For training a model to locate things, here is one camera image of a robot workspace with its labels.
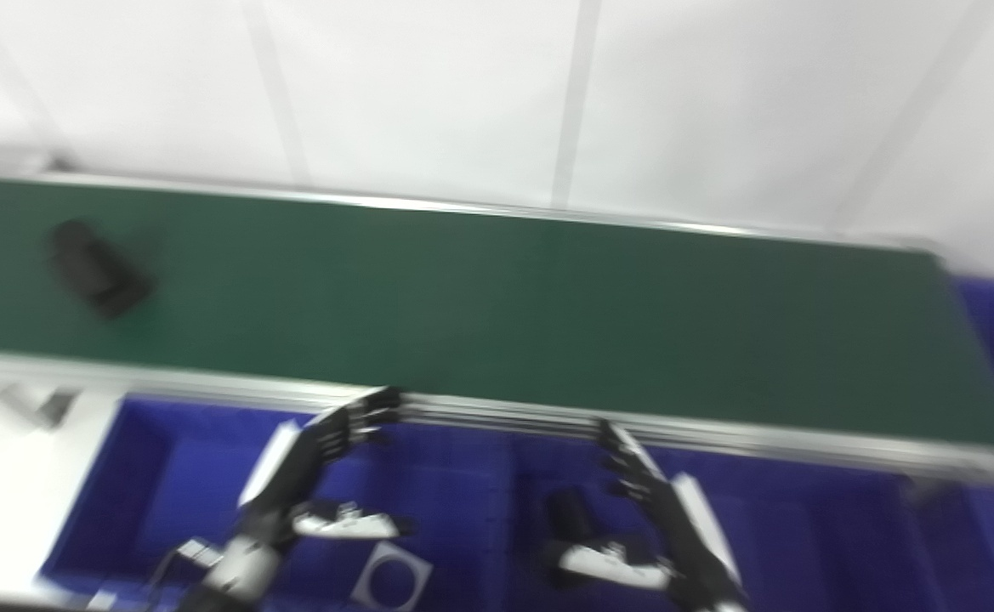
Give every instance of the robotic hand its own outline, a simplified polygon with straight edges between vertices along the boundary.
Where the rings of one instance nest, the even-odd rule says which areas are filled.
[[[615,541],[564,543],[556,566],[565,572],[662,590],[687,612],[741,612],[746,596],[723,532],[697,480],[682,473],[674,483],[644,446],[612,422],[598,422],[598,442],[609,455],[603,466],[621,477],[611,492],[627,496],[660,531],[665,555],[655,564],[633,564]]]
[[[380,388],[329,408],[302,427],[283,423],[240,495],[241,516],[224,551],[190,540],[177,549],[207,567],[178,612],[252,612],[299,537],[387,539],[411,534],[412,522],[353,503],[309,501],[322,470],[360,442],[383,440],[379,425],[399,421],[402,393]]]

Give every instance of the white floor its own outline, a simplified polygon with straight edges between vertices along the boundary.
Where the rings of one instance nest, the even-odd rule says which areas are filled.
[[[0,405],[0,597],[54,599],[35,580],[115,416],[121,391],[78,396],[54,431]]]

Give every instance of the blue bin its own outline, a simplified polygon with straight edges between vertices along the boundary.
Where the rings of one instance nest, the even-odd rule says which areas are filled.
[[[278,423],[310,415],[127,399],[42,574],[74,592],[143,600],[147,576],[187,538],[222,543],[236,500]],[[326,473],[319,496],[425,522],[399,546],[439,565],[420,609],[501,609],[511,457],[499,433],[395,426],[395,442],[362,445]],[[275,584],[280,609],[349,600],[371,542],[305,539]],[[177,576],[172,604],[196,573]]]
[[[608,473],[588,442],[517,437],[508,609],[668,611],[659,593],[589,584],[548,587],[538,563],[548,537],[543,499],[579,485],[608,532],[651,534],[636,506],[606,495]],[[651,449],[668,476],[691,473],[709,496],[758,612],[919,611],[940,608],[900,481],[885,473]],[[653,547],[659,542],[653,541]]]
[[[42,574],[74,592],[142,604],[170,549],[224,542],[236,498],[278,411],[130,398],[72,508]],[[364,445],[328,469],[318,495],[417,519],[396,543],[434,565],[422,612],[673,609],[660,593],[594,582],[556,590],[539,553],[550,537],[543,499],[579,485],[600,527],[659,546],[629,500],[603,492],[609,473],[588,441],[401,423],[392,445]],[[941,612],[920,530],[884,473],[652,449],[668,475],[696,476],[729,536],[758,612]],[[305,540],[268,609],[357,609],[349,592],[371,542]],[[162,609],[196,581],[174,575]]]

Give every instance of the metal bracket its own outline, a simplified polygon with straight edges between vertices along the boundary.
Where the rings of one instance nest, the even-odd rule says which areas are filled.
[[[39,392],[14,382],[0,386],[0,404],[38,427],[56,429],[64,421],[73,400],[80,393],[76,388],[55,388]]]

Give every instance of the white wall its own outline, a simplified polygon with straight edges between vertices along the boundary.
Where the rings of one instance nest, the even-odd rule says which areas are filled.
[[[0,142],[920,236],[994,274],[994,0],[0,0]]]

